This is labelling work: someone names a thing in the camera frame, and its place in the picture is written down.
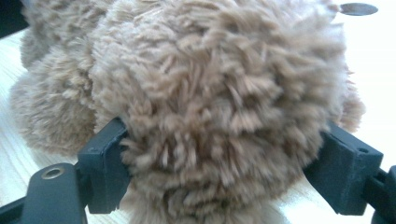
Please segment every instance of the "teddy bear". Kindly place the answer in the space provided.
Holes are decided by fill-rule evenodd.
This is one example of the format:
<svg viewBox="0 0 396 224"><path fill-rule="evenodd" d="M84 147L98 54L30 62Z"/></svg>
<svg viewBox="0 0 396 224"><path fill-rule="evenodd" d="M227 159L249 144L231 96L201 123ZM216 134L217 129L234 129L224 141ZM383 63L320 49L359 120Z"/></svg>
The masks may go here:
<svg viewBox="0 0 396 224"><path fill-rule="evenodd" d="M132 224L263 223L329 122L359 127L331 1L23 3L21 135L70 156L119 117Z"/></svg>

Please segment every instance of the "tan fur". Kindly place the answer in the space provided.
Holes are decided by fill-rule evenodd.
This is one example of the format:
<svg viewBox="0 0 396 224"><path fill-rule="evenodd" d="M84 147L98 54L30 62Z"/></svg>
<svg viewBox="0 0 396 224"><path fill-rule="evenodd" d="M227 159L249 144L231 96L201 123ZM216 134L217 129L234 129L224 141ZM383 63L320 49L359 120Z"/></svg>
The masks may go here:
<svg viewBox="0 0 396 224"><path fill-rule="evenodd" d="M70 154L121 117L131 223L263 223L327 122L359 124L331 2L33 2L11 91L22 134Z"/></svg>

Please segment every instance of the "stuffed animal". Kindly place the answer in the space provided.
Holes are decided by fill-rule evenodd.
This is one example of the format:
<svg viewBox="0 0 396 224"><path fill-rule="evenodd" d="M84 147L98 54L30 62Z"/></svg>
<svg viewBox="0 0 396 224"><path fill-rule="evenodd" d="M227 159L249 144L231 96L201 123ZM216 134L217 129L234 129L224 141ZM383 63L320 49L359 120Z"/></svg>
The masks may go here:
<svg viewBox="0 0 396 224"><path fill-rule="evenodd" d="M76 154L110 120L133 224L263 223L363 105L327 0L30 0L11 90L31 148Z"/></svg>

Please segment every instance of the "wooden surface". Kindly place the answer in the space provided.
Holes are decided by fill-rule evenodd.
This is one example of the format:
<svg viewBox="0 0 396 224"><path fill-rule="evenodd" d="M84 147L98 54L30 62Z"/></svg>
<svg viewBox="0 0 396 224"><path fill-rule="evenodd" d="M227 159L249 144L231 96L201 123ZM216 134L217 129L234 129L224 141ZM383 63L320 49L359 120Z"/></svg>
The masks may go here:
<svg viewBox="0 0 396 224"><path fill-rule="evenodd" d="M393 138L396 138L396 5L391 0L372 1L379 11L371 16L339 15L336 21L345 23L347 60L356 74L361 98L367 106L361 128L355 133L359 139L385 154L382 164L388 170L396 164ZM20 38L23 32L0 39L0 206L19 199L26 193L30 176L41 168L73 158L48 156L29 149L18 135L8 107L8 91L25 69L20 61ZM336 215L318 193L302 180L281 199L264 209L267 223L370 223L371 207L363 217ZM108 216L88 215L89 223L127 223L122 211Z"/></svg>

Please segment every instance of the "fluffy fur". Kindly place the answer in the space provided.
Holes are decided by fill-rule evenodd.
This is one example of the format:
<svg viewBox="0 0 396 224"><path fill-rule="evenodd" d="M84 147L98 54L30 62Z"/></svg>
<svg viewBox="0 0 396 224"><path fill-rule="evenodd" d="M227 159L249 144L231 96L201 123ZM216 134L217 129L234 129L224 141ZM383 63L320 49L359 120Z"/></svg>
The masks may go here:
<svg viewBox="0 0 396 224"><path fill-rule="evenodd" d="M333 120L363 112L337 6L320 0L33 0L11 90L31 147L131 137L131 223L263 223Z"/></svg>

